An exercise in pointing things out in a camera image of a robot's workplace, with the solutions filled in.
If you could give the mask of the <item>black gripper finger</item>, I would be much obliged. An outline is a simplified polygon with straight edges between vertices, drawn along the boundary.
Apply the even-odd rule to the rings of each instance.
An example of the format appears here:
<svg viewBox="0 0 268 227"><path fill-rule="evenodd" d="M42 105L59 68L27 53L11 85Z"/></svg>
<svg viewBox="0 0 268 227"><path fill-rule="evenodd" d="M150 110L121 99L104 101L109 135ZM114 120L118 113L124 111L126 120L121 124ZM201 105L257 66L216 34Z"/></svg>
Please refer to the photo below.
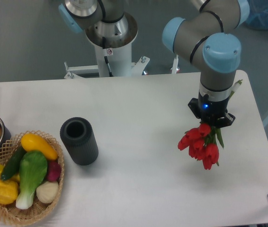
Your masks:
<svg viewBox="0 0 268 227"><path fill-rule="evenodd" d="M232 115L231 113L226 113L225 116L220 117L216 120L215 127L223 128L223 127L231 126L234 120L235 120L234 115Z"/></svg>
<svg viewBox="0 0 268 227"><path fill-rule="evenodd" d="M197 98L192 98L188 103L188 107L190 108L190 110L192 111L192 113L196 118L201 118L201 110L199 108Z"/></svg>

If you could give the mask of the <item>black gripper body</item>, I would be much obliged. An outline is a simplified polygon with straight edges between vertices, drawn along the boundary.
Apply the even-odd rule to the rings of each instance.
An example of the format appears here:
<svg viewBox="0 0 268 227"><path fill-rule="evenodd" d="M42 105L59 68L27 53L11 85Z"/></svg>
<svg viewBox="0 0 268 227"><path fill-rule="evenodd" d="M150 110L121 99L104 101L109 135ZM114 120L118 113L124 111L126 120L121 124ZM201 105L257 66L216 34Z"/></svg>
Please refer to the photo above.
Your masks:
<svg viewBox="0 0 268 227"><path fill-rule="evenodd" d="M209 99L209 95L202 96L198 94L198 105L201 110L201 120L202 123L207 123L211 127L215 127L216 120L220 117L225 116L227 111L229 98L215 102Z"/></svg>

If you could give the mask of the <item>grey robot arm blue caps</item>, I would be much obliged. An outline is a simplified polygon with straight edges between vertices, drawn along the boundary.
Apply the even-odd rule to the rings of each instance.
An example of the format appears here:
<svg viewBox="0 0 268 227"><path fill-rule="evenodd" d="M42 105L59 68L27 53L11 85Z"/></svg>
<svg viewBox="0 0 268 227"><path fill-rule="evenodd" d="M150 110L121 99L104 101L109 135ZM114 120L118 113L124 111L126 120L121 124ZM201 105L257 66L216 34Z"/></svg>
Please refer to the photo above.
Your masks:
<svg viewBox="0 0 268 227"><path fill-rule="evenodd" d="M210 126L230 126L227 111L241 43L231 31L249 16L246 0L196 0L199 15L176 17L162 33L163 44L201 72L198 98L188 103L196 118ZM66 25L84 31L94 45L101 77L132 76L132 42L138 33L135 19L121 0L64 0L58 7Z"/></svg>

